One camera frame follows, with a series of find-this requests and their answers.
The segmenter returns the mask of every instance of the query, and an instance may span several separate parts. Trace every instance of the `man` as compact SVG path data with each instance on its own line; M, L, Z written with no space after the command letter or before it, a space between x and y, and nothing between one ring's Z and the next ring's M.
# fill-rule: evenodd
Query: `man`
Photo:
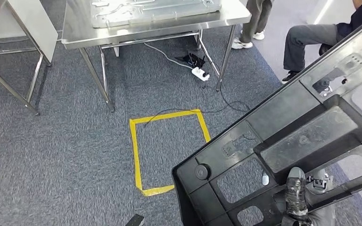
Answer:
M304 48L306 45L327 44L334 46L344 37L362 25L362 0L353 0L356 8L349 24L308 24L292 27L285 40L284 69L288 76L285 84L304 69Z
M252 14L250 22L243 25L241 38L235 38L233 49L252 48L252 38L264 39L264 28L267 25L274 0L248 0L246 8Z

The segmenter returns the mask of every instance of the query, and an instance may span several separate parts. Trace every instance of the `yellow tape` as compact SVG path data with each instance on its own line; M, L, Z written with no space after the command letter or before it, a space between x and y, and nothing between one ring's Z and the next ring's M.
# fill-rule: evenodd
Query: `yellow tape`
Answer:
M200 112L199 109L194 109L194 110L190 110L190 111L174 112L174 113L161 114L161 115L157 115L157 116L150 116L150 117L145 117L145 118L140 118L140 119L133 119L133 121L135 122L135 124L138 124L138 123L144 123L144 122L148 122L148 121L157 121L157 120L161 120L161 119L170 119L170 118L176 118L176 117L181 117L181 116L187 116L187 115L192 115L192 114L196 114L199 112Z
M153 196L153 195L157 195L157 194L166 193L168 191L171 191L172 189L174 189L174 185L169 185L169 186L164 186L164 187L155 187L155 188L151 188L151 189L147 189L147 190L142 190L142 194L144 196Z
M203 131L203 136L205 137L205 141L207 143L210 141L209 130L206 127L206 123L205 123L205 120L203 119L202 112L200 110L198 110L198 111L199 112L196 113L197 119L199 120L200 127L202 128L202 131Z
M142 188L142 179L141 179L141 171L140 171L140 159L138 156L138 143L137 143L137 130L136 130L136 124L138 123L146 123L149 121L157 121L161 119L170 119L170 118L176 118L181 116L187 116L187 115L197 115L197 119L199 121L200 127L203 131L203 136L205 138L206 142L210 141L210 135L209 131L207 130L207 126L205 123L205 120L203 119L202 112L199 109L189 110L189 111L182 111L182 112L174 112L169 114L161 114L157 116L150 116L145 118L139 118L139 119L130 119L130 131L131 131L131 137L132 137L132 149L134 153L134 168L135 168L135 186L142 192L144 196L153 196L157 194L166 193L172 189L174 189L174 185L169 186L163 186L163 187L155 187L151 189L143 190Z
M140 158L138 156L138 144L137 144L137 130L135 128L135 122L132 119L130 119L130 130L132 137L132 147L134 152L135 186L142 191Z

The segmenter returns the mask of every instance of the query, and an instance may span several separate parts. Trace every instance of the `power strip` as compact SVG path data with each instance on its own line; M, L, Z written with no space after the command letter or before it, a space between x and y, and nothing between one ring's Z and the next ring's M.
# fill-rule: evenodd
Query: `power strip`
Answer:
M207 81L210 78L209 74L206 74L205 71L203 71L202 69L200 69L198 67L195 67L194 69L192 69L192 73L202 81Z

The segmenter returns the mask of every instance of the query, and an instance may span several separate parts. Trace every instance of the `white sneaker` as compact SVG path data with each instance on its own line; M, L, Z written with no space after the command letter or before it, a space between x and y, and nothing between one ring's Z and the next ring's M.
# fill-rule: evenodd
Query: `white sneaker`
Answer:
M232 43L233 49L252 48L252 47L253 43L251 42L243 43L239 40L239 38L234 38L234 42Z
M263 40L264 39L264 31L254 34L253 38L256 39L256 40Z

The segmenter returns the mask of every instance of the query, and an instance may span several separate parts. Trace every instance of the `black tape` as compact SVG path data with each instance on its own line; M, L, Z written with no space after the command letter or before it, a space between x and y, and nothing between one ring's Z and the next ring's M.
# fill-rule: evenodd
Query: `black tape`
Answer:
M306 198L304 196L305 187L306 181L304 179L287 179L287 191L285 192L287 214L301 221L306 221L308 219Z

